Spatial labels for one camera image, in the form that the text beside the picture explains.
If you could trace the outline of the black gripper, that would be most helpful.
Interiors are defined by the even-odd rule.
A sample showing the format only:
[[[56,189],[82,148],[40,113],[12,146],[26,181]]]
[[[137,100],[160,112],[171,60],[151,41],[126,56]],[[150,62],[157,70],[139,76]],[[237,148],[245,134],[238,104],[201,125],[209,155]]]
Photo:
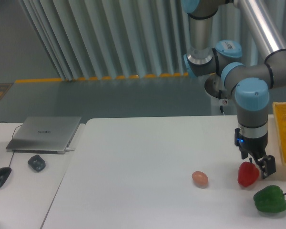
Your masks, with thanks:
[[[268,133],[259,138],[248,138],[240,133],[240,128],[235,129],[235,145],[241,152],[241,158],[246,159],[251,155],[258,165],[261,178],[266,179],[276,172],[276,160],[272,155],[266,155],[265,148],[268,143]]]

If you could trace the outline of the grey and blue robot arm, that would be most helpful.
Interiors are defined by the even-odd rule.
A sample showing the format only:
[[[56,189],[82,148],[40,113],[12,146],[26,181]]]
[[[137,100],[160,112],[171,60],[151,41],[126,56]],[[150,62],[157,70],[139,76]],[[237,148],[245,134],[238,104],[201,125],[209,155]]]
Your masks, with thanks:
[[[235,145],[241,157],[251,156],[260,168],[261,177],[267,178],[276,171],[275,158],[266,153],[269,90],[286,86],[286,42],[264,1],[234,0],[232,4],[244,17],[264,62],[244,66],[239,61],[242,48],[234,41],[219,41],[210,47],[212,19],[225,4],[225,0],[182,1],[191,44],[184,62],[191,77],[215,73],[221,79],[236,105]]]

